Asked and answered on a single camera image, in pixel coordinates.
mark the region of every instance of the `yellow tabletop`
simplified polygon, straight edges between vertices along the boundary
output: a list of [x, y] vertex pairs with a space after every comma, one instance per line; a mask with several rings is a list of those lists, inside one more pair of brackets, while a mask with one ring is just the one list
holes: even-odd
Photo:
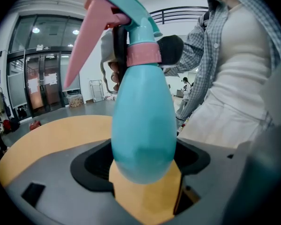
[[[109, 116], [85, 115], [44, 124], [19, 139], [0, 161], [0, 182], [5, 187], [39, 158], [48, 154], [111, 137]], [[150, 185], [135, 184], [119, 172], [115, 162], [109, 180], [121, 206], [144, 224], [173, 218], [181, 173], [173, 161], [168, 173]]]

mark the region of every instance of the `ceiling light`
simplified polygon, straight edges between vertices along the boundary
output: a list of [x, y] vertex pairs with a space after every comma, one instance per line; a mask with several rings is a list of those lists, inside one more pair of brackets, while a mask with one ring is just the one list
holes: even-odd
[[39, 33], [39, 29], [38, 28], [34, 28], [34, 29], [32, 29], [32, 32], [33, 33]]
[[78, 33], [79, 33], [79, 30], [74, 30], [73, 31], [73, 34], [75, 34], [75, 35], [78, 35]]

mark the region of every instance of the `pink trigger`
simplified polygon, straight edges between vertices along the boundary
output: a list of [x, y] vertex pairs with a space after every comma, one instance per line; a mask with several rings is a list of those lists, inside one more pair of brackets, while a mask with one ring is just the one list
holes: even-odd
[[124, 14], [113, 14], [115, 6], [107, 0], [87, 0], [85, 8], [88, 11], [72, 50], [64, 87], [70, 86], [78, 75], [104, 29], [130, 22]]

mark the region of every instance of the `white top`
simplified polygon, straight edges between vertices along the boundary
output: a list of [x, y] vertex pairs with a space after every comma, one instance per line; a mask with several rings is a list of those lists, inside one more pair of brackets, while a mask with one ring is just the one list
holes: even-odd
[[188, 100], [189, 95], [191, 93], [192, 87], [190, 86], [189, 83], [187, 83], [184, 87], [183, 87], [183, 98], [182, 100]]
[[271, 74], [267, 33], [242, 4], [233, 7], [222, 30], [216, 78], [210, 92], [221, 102], [262, 119], [259, 92]]

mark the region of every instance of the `teal spray bottle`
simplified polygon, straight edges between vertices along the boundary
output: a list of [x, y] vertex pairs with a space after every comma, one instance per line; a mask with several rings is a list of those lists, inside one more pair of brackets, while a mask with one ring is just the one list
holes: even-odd
[[87, 14], [73, 47], [65, 86], [78, 75], [105, 29], [121, 30], [125, 44], [125, 34], [129, 33], [127, 57], [119, 61], [121, 85], [112, 119], [111, 146], [117, 167], [126, 178], [153, 183], [165, 175], [176, 149], [174, 105], [157, 64], [161, 56], [154, 37], [161, 33], [137, 0], [87, 0], [85, 8]]

